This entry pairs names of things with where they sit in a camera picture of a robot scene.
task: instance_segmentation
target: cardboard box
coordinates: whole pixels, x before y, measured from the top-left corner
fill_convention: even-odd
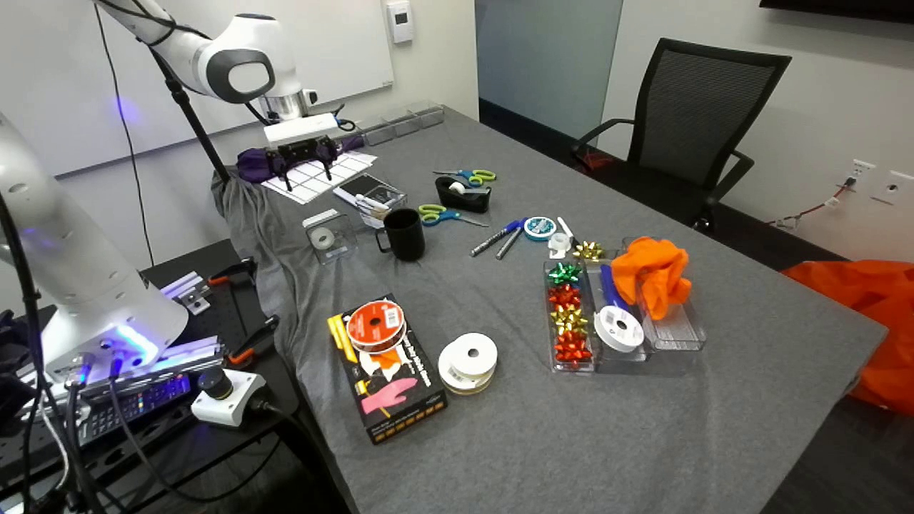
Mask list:
[[[449,408],[436,369],[392,297],[335,314],[326,326],[373,446]]]

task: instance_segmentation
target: black office chair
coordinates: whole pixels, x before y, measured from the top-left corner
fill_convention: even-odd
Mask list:
[[[638,93],[633,120],[605,120],[570,157],[595,173],[589,143],[633,123],[626,163],[595,173],[700,230],[715,230],[715,206],[755,166],[736,143],[763,110],[790,57],[660,39]]]

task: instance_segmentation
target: orange cloth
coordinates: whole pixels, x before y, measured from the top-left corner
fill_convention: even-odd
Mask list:
[[[852,396],[914,414],[914,266],[912,261],[799,261],[790,279],[889,329]]]
[[[692,293],[685,266],[689,254],[670,240],[639,237],[610,260],[610,277],[628,304],[642,304],[650,320],[662,320]]]

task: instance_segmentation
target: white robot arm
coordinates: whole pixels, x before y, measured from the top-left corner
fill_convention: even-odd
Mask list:
[[[318,139],[336,129],[335,113],[309,113],[318,93],[303,86],[283,24],[269,13],[235,13],[223,34],[206,36],[179,24],[155,0],[95,0],[139,43],[145,43],[175,76],[226,102],[261,99],[273,116],[265,124],[271,147]]]
[[[226,102],[265,99],[279,116],[265,129],[271,146],[309,143],[336,129],[335,113],[309,116],[313,96],[296,80],[276,20],[238,13],[208,39],[175,23],[155,0],[95,2],[158,52],[185,89]],[[179,337],[189,310],[139,279],[95,220],[42,173],[2,113],[0,193],[33,283],[56,304],[42,330],[45,370],[55,380],[108,380],[116,364],[128,370],[155,363]],[[0,260],[11,260],[2,234]]]
[[[56,304],[42,330],[55,380],[96,383],[116,364],[149,364],[179,337],[189,310],[139,279],[95,220],[42,173],[2,113],[0,193],[33,283]],[[0,260],[11,260],[2,234]]]

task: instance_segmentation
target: whiteboard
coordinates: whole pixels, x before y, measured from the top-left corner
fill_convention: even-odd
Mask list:
[[[52,173],[123,159],[112,73],[91,12],[95,0],[2,0],[0,110],[23,132]],[[379,0],[159,0],[178,23],[218,36],[231,13],[273,13],[289,30],[309,89],[336,102],[393,83]],[[158,62],[102,12],[136,154],[192,139]],[[249,124],[242,104],[189,93],[208,133]]]

